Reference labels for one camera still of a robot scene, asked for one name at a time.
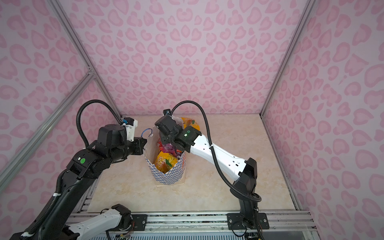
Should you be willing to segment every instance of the black mounting plate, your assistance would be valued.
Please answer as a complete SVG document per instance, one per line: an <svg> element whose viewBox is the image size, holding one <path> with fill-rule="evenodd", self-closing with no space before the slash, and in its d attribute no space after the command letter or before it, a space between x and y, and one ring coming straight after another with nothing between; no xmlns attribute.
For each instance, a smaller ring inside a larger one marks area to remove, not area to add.
<svg viewBox="0 0 384 240"><path fill-rule="evenodd" d="M133 231L144 231L145 226L147 224L148 215L147 214L131 214L131 216L135 222ZM120 230L116 227L116 228L110 229L110 231L113 232L113 231L120 231Z"/></svg>
<svg viewBox="0 0 384 240"><path fill-rule="evenodd" d="M227 223L229 230L244 230L245 227L242 224L243 216L238 214L227 214ZM269 229L268 219L265 213L259 212L257 214L257 220L260 223L262 229Z"/></svg>

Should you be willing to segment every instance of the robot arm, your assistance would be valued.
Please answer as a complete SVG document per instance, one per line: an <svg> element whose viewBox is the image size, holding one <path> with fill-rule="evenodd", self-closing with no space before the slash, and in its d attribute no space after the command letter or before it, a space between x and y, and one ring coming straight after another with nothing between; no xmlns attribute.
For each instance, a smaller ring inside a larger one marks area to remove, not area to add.
<svg viewBox="0 0 384 240"><path fill-rule="evenodd" d="M190 152L214 164L208 139L204 135L201 135L198 136L194 142L195 145L191 146ZM230 154L216 144L213 144L213 147L215 149L220 169L236 181L240 177L239 173L243 172L245 168L245 159Z"/></svg>
<svg viewBox="0 0 384 240"><path fill-rule="evenodd" d="M180 151L187 151L204 158L214 164L212 151L206 136L192 126L182 129L169 115L164 115L155 126L160 131L160 137L163 144L171 143ZM215 149L217 161L220 169L225 172L232 180L239 179L246 166L246 160L239 158L216 144L212 144Z"/></svg>
<svg viewBox="0 0 384 240"><path fill-rule="evenodd" d="M123 126L108 124L101 127L98 139L86 149L77 152L59 175L55 193L36 220L24 232L15 233L11 239L87 239L119 224L127 225L130 211L121 205L113 206L107 214L104 213L105 216L85 223L88 229L77 225L65 226L65 222L103 170L112 163L124 161L129 155L143 154L147 140L133 137L132 132L136 126L137 121L126 118Z"/></svg>
<svg viewBox="0 0 384 240"><path fill-rule="evenodd" d="M162 116L155 126L159 129L162 144L171 143L180 151L193 153L215 164L208 139L197 129L192 126L183 129L170 115ZM215 144L212 146L218 163L216 168L220 168L219 173L221 170L234 180L230 191L239 199L240 215L243 217L242 224L250 229L258 228L257 202L261 201L261 198L255 193L256 161L252 158L244 160Z"/></svg>

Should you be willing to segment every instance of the black cable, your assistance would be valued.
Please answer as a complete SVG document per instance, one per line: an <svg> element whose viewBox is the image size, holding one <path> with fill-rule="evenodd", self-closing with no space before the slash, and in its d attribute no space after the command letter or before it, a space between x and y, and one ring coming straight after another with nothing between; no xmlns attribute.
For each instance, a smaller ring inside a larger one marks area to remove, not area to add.
<svg viewBox="0 0 384 240"><path fill-rule="evenodd" d="M59 176L57 177L57 180L56 180L56 189L55 189L55 193L57 194L60 194L61 195L61 184L63 182L63 175L65 173L67 169L65 169L64 171L62 171ZM35 232L40 228L40 226L43 224L43 222L45 221L45 219L49 216L49 214L51 213L51 211L53 210L53 208L55 207L56 203L58 202L59 198L60 198L60 195L59 196L54 196L52 198L52 201L50 202L48 208L45 210L45 212L41 215L41 217L39 218L39 220L37 220L35 222L35 224L33 225L33 227L28 231L28 234L35 234Z"/></svg>
<svg viewBox="0 0 384 240"><path fill-rule="evenodd" d="M257 235L261 240L265 240L263 237L263 230L261 229L261 225L259 221L257 220L257 212L255 212L255 222L256 222L256 229L257 229Z"/></svg>
<svg viewBox="0 0 384 240"><path fill-rule="evenodd" d="M245 227L245 232L244 232L242 235L237 235L237 234L235 234L235 232L233 231L233 226L235 225L235 223L240 223L240 222L234 222L234 223L232 224L232 232L234 233L234 235L235 235L236 237L243 237L243 236L247 233L247 227L245 227L245 226L243 225L243 227Z"/></svg>
<svg viewBox="0 0 384 240"><path fill-rule="evenodd" d="M218 174L220 175L220 177L225 182L225 184L227 184L233 191L235 191L237 194L239 194L243 198L245 198L247 200L250 200L250 201L253 201L253 202L260 202L262 200L262 198L259 195L257 195L257 197L250 197L250 196L248 196L247 194L241 192L235 186L233 186L233 184L231 184L228 181L228 179L224 176L223 172L220 169L220 166L218 165L216 154L215 154L215 149L214 149L214 147L212 145L211 134L210 134L210 131L209 131L207 116L205 115L205 112L204 112L203 108L197 102L194 102L194 101L191 101L191 100L185 100L185 101L179 102L178 104L176 104L176 106L174 106L174 108L172 109L170 114L172 115L173 112L176 110L176 108L179 107L180 105L184 104L184 103L192 103L192 104L196 105L200 109L201 113L203 114L203 118L204 118L204 122L205 122L205 127L207 128L207 138L208 138L208 143L209 143L209 146L210 146L209 148L211 149L211 152L212 152L212 158L214 160L216 170L217 170Z"/></svg>
<svg viewBox="0 0 384 240"><path fill-rule="evenodd" d="M87 148L89 146L89 143L88 143L88 140L83 132L83 129L81 128L81 123L80 123L80 119L81 119L81 114L83 113L84 109L92 104L92 103L101 103L103 104L104 106L107 107L107 109L112 113L112 115L115 117L116 121L119 123L119 125L122 125L122 120L117 116L117 114L115 113L115 111L113 111L113 109L111 108L110 105L108 105L106 102L104 101L101 101L99 99L93 99L93 100L89 100L87 102L85 102L83 105L81 105L81 107L79 108L79 110L77 111L77 115L76 115L76 127L77 127L77 131L79 132L80 134L80 137L83 139L84 141L84 144L85 144L85 147Z"/></svg>
<svg viewBox="0 0 384 240"><path fill-rule="evenodd" d="M103 209L100 211L100 215L103 213L104 210L109 210L109 209ZM109 235L109 230L105 230L105 233L107 234L108 240L111 240L111 236Z"/></svg>

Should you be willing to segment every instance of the pink wallpaper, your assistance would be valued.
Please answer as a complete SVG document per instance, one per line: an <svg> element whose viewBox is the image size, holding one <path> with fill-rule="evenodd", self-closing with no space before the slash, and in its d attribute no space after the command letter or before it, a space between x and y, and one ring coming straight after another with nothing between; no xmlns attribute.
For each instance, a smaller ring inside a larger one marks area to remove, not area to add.
<svg viewBox="0 0 384 240"><path fill-rule="evenodd" d="M0 172L84 76L44 0L0 3Z"/></svg>
<svg viewBox="0 0 384 240"><path fill-rule="evenodd" d="M84 90L0 196L0 239L23 231L37 217L52 196L59 173L73 155L84 148L76 129L76 113L88 100L105 101L94 82ZM116 120L106 107L91 104L83 112L81 126L89 142L97 138L99 128Z"/></svg>
<svg viewBox="0 0 384 240"><path fill-rule="evenodd" d="M266 123L323 240L384 239L384 1L321 0Z"/></svg>
<svg viewBox="0 0 384 240"><path fill-rule="evenodd" d="M124 114L260 112L305 3L61 1Z"/></svg>

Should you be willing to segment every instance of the metal rail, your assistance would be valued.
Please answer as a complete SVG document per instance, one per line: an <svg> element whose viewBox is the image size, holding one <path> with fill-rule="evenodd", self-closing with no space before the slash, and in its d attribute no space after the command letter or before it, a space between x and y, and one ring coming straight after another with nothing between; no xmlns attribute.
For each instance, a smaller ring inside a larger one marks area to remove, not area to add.
<svg viewBox="0 0 384 240"><path fill-rule="evenodd" d="M317 231L308 211L261 210L267 214L270 229L263 231ZM236 211L204 212L138 212L147 214L146 233L190 233L190 232L231 232L228 229L227 213ZM86 221L99 213L71 214L66 224Z"/></svg>
<svg viewBox="0 0 384 240"><path fill-rule="evenodd" d="M304 33L304 30L305 30L305 28L306 28L306 26L310 20L311 14L313 13L313 10L315 9L316 3L317 3L317 0L308 0L305 7L304 7L303 14L301 15L299 23L297 24L296 29L293 32L292 39L288 45L287 51L285 52L283 61L281 62L280 66L279 66L279 69L277 71L275 79L273 80L273 84L271 86L271 89L268 92L267 98L266 98L265 103L264 103L262 110L260 112L260 116L264 116L264 114L265 114L265 112L266 112L266 110L267 110L267 108L271 102L271 98L276 91L277 84L280 82L282 76L284 75L285 69L287 68L289 61L290 61L290 59L291 59L291 57L295 51L295 48L296 48L297 44L299 43L301 36Z"/></svg>
<svg viewBox="0 0 384 240"><path fill-rule="evenodd" d="M77 35L75 29L73 28L71 21L69 20L67 14L65 13L63 6L59 2L59 0L48 0L48 3L51 5L52 10L55 12L58 20L60 21L61 25L63 26L64 30L66 31L68 37L71 39L74 47L77 49L80 57L85 62L85 64L88 66L88 69L95 73L96 83L99 86L101 93L104 95L108 104L112 107L113 111L115 111L115 113L118 116L121 116L119 108L116 106L115 101L113 100L112 96L110 95L110 93L106 89L103 81L101 80L101 77L100 77L97 69L93 65L90 56L88 55L87 51L85 50L85 47L81 43L81 40L80 40L79 36Z"/></svg>
<svg viewBox="0 0 384 240"><path fill-rule="evenodd" d="M94 79L92 73L87 73L80 83L73 88L68 96L60 103L55 111L45 120L35 131L34 135L28 140L23 149L17 153L10 161L4 171L0 174L0 193L8 186L12 179L24 167L31 155L39 148L52 129L59 123L68 109L77 100L78 96Z"/></svg>
<svg viewBox="0 0 384 240"><path fill-rule="evenodd" d="M291 199L293 201L293 205L295 206L296 209L298 210L302 210L303 209L303 206L301 205L299 199L297 198L297 195L296 195L296 192L294 191L293 189L293 186L292 186L292 183L291 181L289 180L289 177L288 177L288 174L284 168L284 165L283 165L283 161L281 160L280 156L279 156L279 153L277 151L277 148L275 146L275 144L273 143L273 141L271 140L271 134L269 133L268 131L268 128L266 127L265 125L265 121L264 121L264 118L261 117L262 119L262 123L264 125L264 128L265 128L265 131L266 131L266 134L268 135L268 138L269 138L269 142L272 146L272 149L273 149L273 152L275 153L275 156L276 156L276 159L277 159L277 163L279 164L279 167L280 167L280 170L283 174L283 177L285 179L285 183L288 187L288 191L289 191L289 194L291 195Z"/></svg>
<svg viewBox="0 0 384 240"><path fill-rule="evenodd" d="M297 234L283 235L286 232L267 232L264 234L265 239L284 239L284 240L320 240L319 235L316 231L303 231ZM256 238L246 238L246 237L236 237L232 232L191 232L191 233L133 233L128 238L129 240L245 240L245 239L254 239ZM108 240L107 236L102 233L98 236L92 238L91 240Z"/></svg>

